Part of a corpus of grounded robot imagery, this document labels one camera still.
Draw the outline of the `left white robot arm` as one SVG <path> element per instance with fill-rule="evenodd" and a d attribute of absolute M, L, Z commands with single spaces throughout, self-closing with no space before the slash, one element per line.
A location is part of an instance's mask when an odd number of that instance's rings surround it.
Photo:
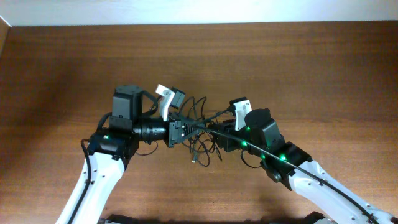
<path fill-rule="evenodd" d="M 136 85 L 115 88 L 112 111 L 81 140 L 85 161 L 58 223 L 96 223 L 140 142 L 163 141 L 172 148 L 198 133 L 169 112 L 181 107 L 183 91 L 158 85 L 155 92 L 158 97 Z"/>

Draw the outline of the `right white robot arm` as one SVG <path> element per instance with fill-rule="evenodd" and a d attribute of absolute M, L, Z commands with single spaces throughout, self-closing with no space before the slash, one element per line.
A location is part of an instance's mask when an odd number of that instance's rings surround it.
<path fill-rule="evenodd" d="M 336 181 L 311 155 L 285 141 L 269 109 L 250 111 L 244 118 L 212 124 L 225 151 L 242 149 L 260 158 L 267 176 L 303 196 L 335 223 L 397 223 L 397 217 L 354 194 Z"/>

